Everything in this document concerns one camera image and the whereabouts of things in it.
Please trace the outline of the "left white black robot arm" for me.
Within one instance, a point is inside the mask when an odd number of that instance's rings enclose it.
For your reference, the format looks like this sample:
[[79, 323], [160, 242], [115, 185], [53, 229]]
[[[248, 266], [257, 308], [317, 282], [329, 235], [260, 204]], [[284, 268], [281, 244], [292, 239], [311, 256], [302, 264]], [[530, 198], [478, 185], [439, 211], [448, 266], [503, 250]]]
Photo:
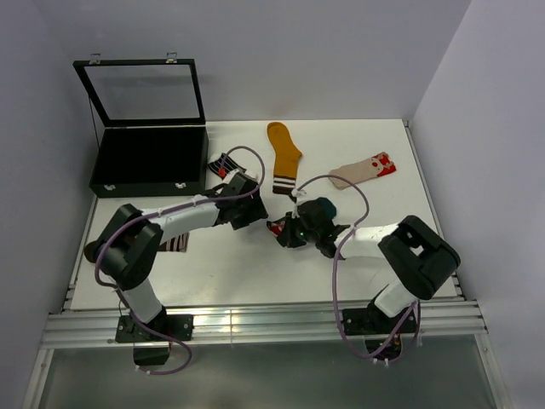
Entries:
[[240, 170], [227, 182], [171, 207], [140, 210], [119, 207], [99, 238], [84, 247], [84, 256], [115, 287], [131, 315], [121, 321], [117, 340], [143, 343], [169, 341], [183, 330], [168, 315], [149, 280], [157, 253], [175, 251], [181, 236], [223, 224], [245, 228], [268, 217], [260, 184]]

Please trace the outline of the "teal sock with red heel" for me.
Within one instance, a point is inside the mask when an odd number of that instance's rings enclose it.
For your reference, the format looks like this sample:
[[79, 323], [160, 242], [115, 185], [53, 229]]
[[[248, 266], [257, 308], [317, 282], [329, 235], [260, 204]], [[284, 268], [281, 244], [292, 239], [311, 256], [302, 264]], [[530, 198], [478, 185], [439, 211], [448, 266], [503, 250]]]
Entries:
[[336, 230], [333, 223], [336, 213], [336, 207], [329, 199], [318, 197], [296, 204], [292, 211], [276, 221], [268, 221], [267, 228], [275, 236], [294, 231], [298, 238], [317, 240]]

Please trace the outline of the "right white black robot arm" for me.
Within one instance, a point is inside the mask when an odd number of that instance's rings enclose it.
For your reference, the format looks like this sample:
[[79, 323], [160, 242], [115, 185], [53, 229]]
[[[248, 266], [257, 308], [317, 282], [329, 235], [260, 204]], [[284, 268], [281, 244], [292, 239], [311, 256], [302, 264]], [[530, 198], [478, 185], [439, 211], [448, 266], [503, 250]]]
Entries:
[[335, 206], [318, 198], [268, 222], [267, 228], [284, 248], [314, 245], [329, 259], [373, 257], [393, 270], [395, 279], [366, 307], [341, 311], [347, 336], [388, 334], [414, 302], [431, 299], [461, 264], [454, 248], [418, 216], [372, 228], [336, 224], [335, 216]]

